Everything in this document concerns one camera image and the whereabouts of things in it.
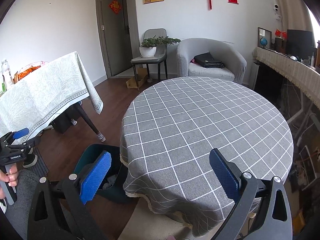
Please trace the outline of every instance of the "security camera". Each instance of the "security camera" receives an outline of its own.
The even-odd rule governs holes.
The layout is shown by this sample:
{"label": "security camera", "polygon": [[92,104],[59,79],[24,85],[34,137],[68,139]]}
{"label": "security camera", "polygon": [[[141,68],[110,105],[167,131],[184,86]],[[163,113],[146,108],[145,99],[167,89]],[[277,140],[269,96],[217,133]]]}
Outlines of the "security camera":
{"label": "security camera", "polygon": [[273,6],[273,9],[274,9],[276,12],[278,12],[278,11],[279,11],[279,5],[275,4],[275,5]]}

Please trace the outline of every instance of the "globe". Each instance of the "globe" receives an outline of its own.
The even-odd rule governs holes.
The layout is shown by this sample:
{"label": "globe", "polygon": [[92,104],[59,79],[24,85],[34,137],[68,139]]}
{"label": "globe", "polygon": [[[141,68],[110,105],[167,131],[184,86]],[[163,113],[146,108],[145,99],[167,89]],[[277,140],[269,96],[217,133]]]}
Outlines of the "globe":
{"label": "globe", "polygon": [[260,43],[261,43],[262,46],[266,46],[268,44],[268,41],[267,41],[266,38],[261,38],[260,39]]}

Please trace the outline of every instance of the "bonsai plant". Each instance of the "bonsai plant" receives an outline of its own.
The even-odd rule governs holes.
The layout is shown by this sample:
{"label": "bonsai plant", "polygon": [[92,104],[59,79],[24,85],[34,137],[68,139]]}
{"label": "bonsai plant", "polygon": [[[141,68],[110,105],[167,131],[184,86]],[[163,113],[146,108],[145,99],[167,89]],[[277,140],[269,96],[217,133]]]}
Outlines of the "bonsai plant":
{"label": "bonsai plant", "polygon": [[158,45],[168,44],[173,45],[179,43],[181,40],[167,37],[154,36],[153,38],[144,39],[140,46],[141,57],[154,57],[156,54],[156,47]]}

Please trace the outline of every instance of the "white flower pot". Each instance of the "white flower pot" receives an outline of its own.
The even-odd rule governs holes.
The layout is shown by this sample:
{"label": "white flower pot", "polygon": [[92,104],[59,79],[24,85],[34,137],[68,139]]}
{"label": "white flower pot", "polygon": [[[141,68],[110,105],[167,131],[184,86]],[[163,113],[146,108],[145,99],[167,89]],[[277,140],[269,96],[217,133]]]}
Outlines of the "white flower pot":
{"label": "white flower pot", "polygon": [[157,47],[144,48],[140,47],[141,57],[154,57],[157,51]]}

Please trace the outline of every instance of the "gray checkered tablecloth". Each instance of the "gray checkered tablecloth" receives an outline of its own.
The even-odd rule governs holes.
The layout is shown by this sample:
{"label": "gray checkered tablecloth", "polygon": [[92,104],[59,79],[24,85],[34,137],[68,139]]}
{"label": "gray checkered tablecloth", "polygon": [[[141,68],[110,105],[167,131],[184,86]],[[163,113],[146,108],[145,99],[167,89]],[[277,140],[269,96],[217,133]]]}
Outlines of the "gray checkered tablecloth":
{"label": "gray checkered tablecloth", "polygon": [[160,82],[137,96],[123,118],[124,190],[146,196],[156,213],[180,211],[193,234],[204,235],[234,206],[209,164],[213,148],[258,179],[285,181],[292,165],[287,122],[261,95],[208,77]]}

